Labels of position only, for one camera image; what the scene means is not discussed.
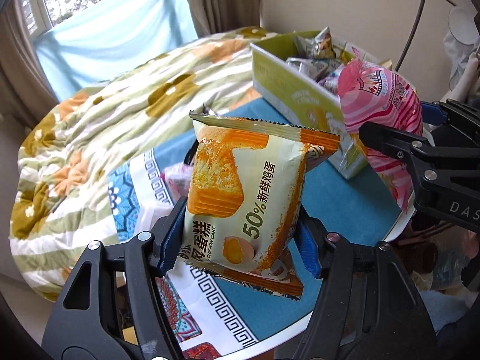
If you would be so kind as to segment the silver snack packet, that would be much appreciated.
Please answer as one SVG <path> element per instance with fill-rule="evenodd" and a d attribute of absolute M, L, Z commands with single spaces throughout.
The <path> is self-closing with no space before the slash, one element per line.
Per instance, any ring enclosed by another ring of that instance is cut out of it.
<path fill-rule="evenodd" d="M 295 34 L 293 42 L 301 58 L 334 59 L 336 57 L 329 27 L 325 27 L 314 37 L 302 37 Z"/>

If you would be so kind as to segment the floral striped quilt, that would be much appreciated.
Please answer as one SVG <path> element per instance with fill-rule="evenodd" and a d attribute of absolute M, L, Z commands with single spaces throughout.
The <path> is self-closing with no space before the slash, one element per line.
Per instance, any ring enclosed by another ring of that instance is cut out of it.
<path fill-rule="evenodd" d="M 217 33 L 158 55 L 62 101 L 19 148 L 10 252 L 25 282 L 55 302 L 86 245 L 119 238 L 107 191 L 118 166 L 192 124 L 202 107 L 224 114 L 258 97 L 251 44 L 260 27 Z"/>

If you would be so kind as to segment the left beige curtain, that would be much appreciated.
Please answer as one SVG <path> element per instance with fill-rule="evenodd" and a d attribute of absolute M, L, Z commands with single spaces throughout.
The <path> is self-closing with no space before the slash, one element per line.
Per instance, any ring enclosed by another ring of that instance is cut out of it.
<path fill-rule="evenodd" d="M 21 0 L 1 11 L 1 110 L 35 127 L 58 104 L 33 49 Z"/>

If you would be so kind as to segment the light blue window cloth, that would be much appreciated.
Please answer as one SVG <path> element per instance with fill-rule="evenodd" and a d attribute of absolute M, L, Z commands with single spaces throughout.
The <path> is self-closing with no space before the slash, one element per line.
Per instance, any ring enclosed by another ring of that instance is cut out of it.
<path fill-rule="evenodd" d="M 103 0 L 33 44 L 55 96 L 63 101 L 197 37 L 187 0 Z"/>

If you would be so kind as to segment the chiffon cake packet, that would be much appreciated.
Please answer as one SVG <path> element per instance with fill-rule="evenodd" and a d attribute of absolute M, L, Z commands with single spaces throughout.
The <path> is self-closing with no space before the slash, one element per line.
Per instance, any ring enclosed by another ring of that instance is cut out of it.
<path fill-rule="evenodd" d="M 304 286 L 288 244 L 304 179 L 339 136 L 260 119 L 190 114 L 199 143 L 179 256 L 238 284 L 299 299 Z"/>

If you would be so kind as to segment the black floor lamp pole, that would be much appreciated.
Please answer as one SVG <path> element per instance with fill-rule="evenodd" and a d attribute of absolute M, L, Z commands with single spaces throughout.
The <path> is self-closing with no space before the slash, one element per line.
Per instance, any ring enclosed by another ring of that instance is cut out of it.
<path fill-rule="evenodd" d="M 456 6 L 456 3 L 453 2 L 452 0 L 444 0 L 446 1 L 447 3 L 449 3 L 452 7 L 455 7 Z M 405 43 L 405 46 L 403 47 L 403 50 L 400 54 L 400 57 L 394 67 L 394 70 L 396 72 L 398 72 L 400 70 L 400 68 L 402 67 L 403 65 L 403 62 L 405 60 L 405 57 L 407 56 L 407 53 L 411 47 L 411 44 L 413 43 L 413 38 L 415 37 L 416 35 L 416 31 L 418 29 L 418 26 L 420 24 L 420 21 L 421 21 L 421 18 L 422 18 L 422 14 L 423 14 L 423 11 L 424 11 L 424 8 L 425 8 L 425 3 L 426 3 L 426 0 L 420 0 L 419 2 L 419 5 L 418 5 L 418 8 L 417 8 L 417 12 L 416 12 L 416 16 L 415 16 L 415 19 L 414 19 L 414 22 L 413 22 L 413 25 L 412 25 L 412 28 L 410 30 L 410 33 L 408 35 L 408 40 L 406 41 Z"/>

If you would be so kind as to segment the green cardboard box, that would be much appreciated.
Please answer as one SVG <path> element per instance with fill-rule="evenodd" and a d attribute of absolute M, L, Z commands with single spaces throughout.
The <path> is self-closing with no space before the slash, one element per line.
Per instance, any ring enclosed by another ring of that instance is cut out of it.
<path fill-rule="evenodd" d="M 340 136 L 340 146 L 329 162 L 347 180 L 355 177 L 367 162 L 347 134 L 337 95 L 339 73 L 351 60 L 391 68 L 360 47 L 331 34 L 335 58 L 299 57 L 293 42 L 298 34 L 312 38 L 320 31 L 276 35 L 252 46 L 254 88 L 293 125 L 303 125 Z"/>

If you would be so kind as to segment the pink striped snack bag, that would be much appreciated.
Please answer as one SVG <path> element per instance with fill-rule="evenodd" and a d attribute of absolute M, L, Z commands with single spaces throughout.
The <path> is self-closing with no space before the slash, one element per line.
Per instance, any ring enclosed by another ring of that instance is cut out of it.
<path fill-rule="evenodd" d="M 360 140 L 360 126 L 374 122 L 422 135 L 422 107 L 414 88 L 397 72 L 370 62 L 352 60 L 337 82 L 343 123 L 402 211 L 408 209 L 413 183 L 400 160 L 369 149 Z"/>

